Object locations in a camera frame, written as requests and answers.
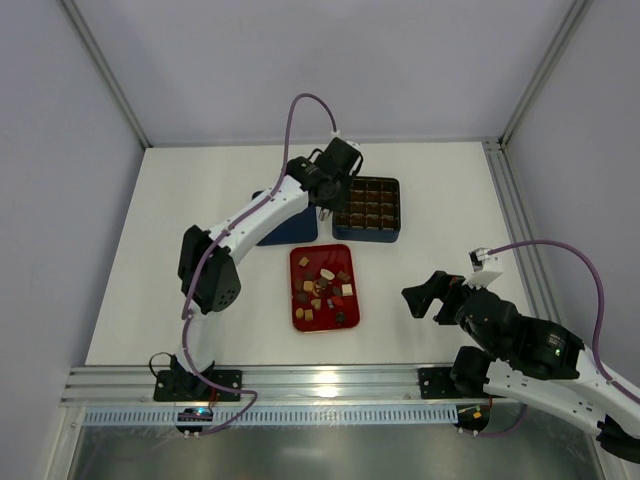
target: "snack piece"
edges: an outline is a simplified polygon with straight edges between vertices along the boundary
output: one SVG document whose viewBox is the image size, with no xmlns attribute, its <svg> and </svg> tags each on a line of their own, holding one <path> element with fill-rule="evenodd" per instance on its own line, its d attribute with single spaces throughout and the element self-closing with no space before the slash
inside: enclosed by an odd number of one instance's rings
<svg viewBox="0 0 640 480">
<path fill-rule="evenodd" d="M 338 275 L 336 276 L 342 283 L 349 283 L 349 281 L 351 280 L 351 277 L 346 273 L 344 273 L 343 271 L 340 271 L 340 273 L 338 273 Z"/>
<path fill-rule="evenodd" d="M 334 278 L 336 278 L 335 274 L 332 271 L 327 270 L 326 268 L 323 268 L 322 270 L 320 270 L 320 276 L 322 278 L 326 278 L 329 281 L 331 281 Z"/>
</svg>

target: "purple cable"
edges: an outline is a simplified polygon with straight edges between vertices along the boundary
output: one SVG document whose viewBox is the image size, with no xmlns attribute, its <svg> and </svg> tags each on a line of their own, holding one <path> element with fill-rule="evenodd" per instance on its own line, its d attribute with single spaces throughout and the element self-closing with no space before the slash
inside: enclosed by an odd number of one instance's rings
<svg viewBox="0 0 640 480">
<path fill-rule="evenodd" d="M 238 395 L 242 395 L 242 394 L 252 395 L 251 401 L 242 410 L 240 410 L 240 412 L 235 414 L 233 417 L 231 417 L 226 422 L 224 422 L 224 423 L 222 423 L 220 425 L 217 425 L 215 427 L 212 427 L 212 428 L 210 428 L 208 430 L 205 430 L 204 432 L 202 432 L 200 434 L 200 436 L 210 435 L 212 433 L 219 432 L 220 430 L 224 430 L 229 425 L 231 425 L 233 422 L 235 422 L 238 418 L 240 418 L 247 410 L 249 410 L 253 406 L 253 404 L 258 399 L 258 392 L 256 392 L 255 390 L 235 389 L 235 388 L 228 388 L 228 387 L 225 387 L 223 385 L 219 385 L 219 384 L 214 383 L 211 380 L 207 379 L 204 375 L 202 375 L 202 373 L 200 373 L 200 371 L 198 371 L 198 369 L 196 368 L 195 363 L 193 361 L 193 358 L 191 357 L 191 354 L 189 353 L 189 346 L 188 346 L 189 327 L 191 326 L 191 321 L 193 320 L 193 312 L 190 309 L 191 301 L 193 300 L 193 296 L 194 296 L 195 290 L 196 290 L 196 285 L 198 284 L 198 280 L 200 279 L 200 275 L 202 274 L 202 269 L 204 268 L 204 264 L 208 260 L 209 256 L 213 253 L 213 250 L 220 244 L 220 242 L 222 241 L 223 238 L 225 238 L 226 236 L 231 234 L 231 231 L 234 228 L 236 228 L 238 226 L 238 224 L 240 224 L 243 220 L 248 218 L 250 215 L 253 215 L 255 212 L 260 210 L 260 208 L 262 208 L 262 206 L 264 206 L 266 203 L 268 203 L 271 200 L 271 198 L 273 197 L 273 195 L 275 195 L 277 193 L 277 191 L 280 189 L 280 186 L 282 185 L 282 182 L 284 181 L 284 177 L 287 174 L 287 160 L 288 160 L 288 157 L 289 157 L 289 142 L 290 142 L 290 139 L 291 139 L 291 124 L 293 122 L 293 112 L 294 112 L 294 110 L 296 108 L 296 104 L 302 98 L 311 98 L 312 100 L 315 100 L 320 105 L 322 105 L 324 107 L 324 109 L 327 111 L 327 113 L 329 114 L 329 118 L 331 119 L 331 126 L 333 128 L 333 131 L 336 132 L 338 130 L 337 125 L 336 125 L 336 120 L 335 120 L 335 118 L 333 116 L 333 113 L 329 109 L 329 106 L 320 97 L 317 97 L 316 95 L 313 95 L 311 93 L 301 93 L 300 95 L 297 95 L 293 99 L 293 101 L 291 102 L 291 106 L 289 107 L 289 116 L 287 117 L 287 126 L 286 126 L 285 134 L 284 134 L 284 154 L 283 154 L 283 158 L 282 158 L 282 167 L 280 169 L 280 175 L 278 176 L 278 180 L 276 181 L 276 184 L 271 189 L 271 193 L 269 195 L 265 196 L 261 201 L 259 201 L 253 207 L 249 208 L 246 212 L 244 212 L 243 214 L 239 215 L 238 218 L 236 218 L 235 220 L 233 220 L 229 224 L 229 226 L 227 227 L 226 230 L 223 230 L 220 233 L 220 235 L 218 235 L 213 240 L 213 242 L 211 243 L 209 248 L 207 248 L 207 250 L 203 253 L 202 257 L 200 258 L 200 261 L 198 262 L 198 265 L 196 266 L 196 269 L 195 269 L 195 271 L 193 273 L 193 278 L 191 279 L 191 284 L 189 285 L 189 290 L 187 292 L 187 296 L 185 298 L 184 307 L 182 309 L 182 319 L 185 320 L 184 327 L 182 329 L 182 350 L 184 352 L 185 359 L 187 360 L 187 363 L 189 364 L 189 367 L 191 368 L 192 373 L 196 377 L 198 377 L 198 379 L 201 382 L 205 383 L 206 385 L 208 385 L 208 386 L 210 386 L 212 388 L 215 388 L 216 390 L 220 390 L 220 391 L 227 392 L 227 393 L 234 393 L 234 394 L 238 394 Z"/>
<path fill-rule="evenodd" d="M 522 425 L 522 422 L 524 422 L 524 419 L 527 418 L 527 412 L 529 411 L 529 406 L 528 405 L 522 405 L 522 408 L 520 409 L 520 413 L 518 414 L 518 418 L 516 419 L 515 423 L 513 425 L 511 425 L 509 428 L 507 428 L 506 430 L 502 430 L 500 432 L 491 432 L 491 433 L 478 433 L 475 436 L 476 437 L 481 437 L 481 438 L 498 438 L 498 437 L 506 437 L 507 435 L 515 432 L 518 428 L 520 428 L 520 425 Z M 468 435 L 473 435 L 473 431 L 472 430 L 468 430 L 466 428 L 463 428 L 462 431 Z"/>
<path fill-rule="evenodd" d="M 607 372 L 604 365 L 602 364 L 602 361 L 600 360 L 600 331 L 602 330 L 602 322 L 604 321 L 604 286 L 602 285 L 602 279 L 600 278 L 600 275 L 598 274 L 598 271 L 596 270 L 595 265 L 591 260 L 589 260 L 589 258 L 584 253 L 582 253 L 580 250 L 578 250 L 575 247 L 572 247 L 567 243 L 557 242 L 555 240 L 527 240 L 524 242 L 516 242 L 510 245 L 505 245 L 503 247 L 494 248 L 493 250 L 489 251 L 489 255 L 495 255 L 496 253 L 505 252 L 507 250 L 512 250 L 514 248 L 529 247 L 532 245 L 551 245 L 553 247 L 562 248 L 576 255 L 587 266 L 587 268 L 589 269 L 589 272 L 591 272 L 591 275 L 593 276 L 593 280 L 596 283 L 596 291 L 598 293 L 598 313 L 596 315 L 596 326 L 593 330 L 593 340 L 591 342 L 592 350 L 593 350 L 593 359 L 595 360 L 596 366 L 600 370 L 600 373 L 602 374 L 602 376 L 605 378 L 607 382 L 611 383 L 611 385 L 613 385 L 620 392 L 622 392 L 623 395 L 630 398 L 634 402 L 640 404 L 640 397 L 634 395 L 632 392 L 626 389 L 623 385 L 620 385 L 618 382 L 616 382 L 613 379 L 613 377 L 609 374 L 609 372 Z"/>
</svg>

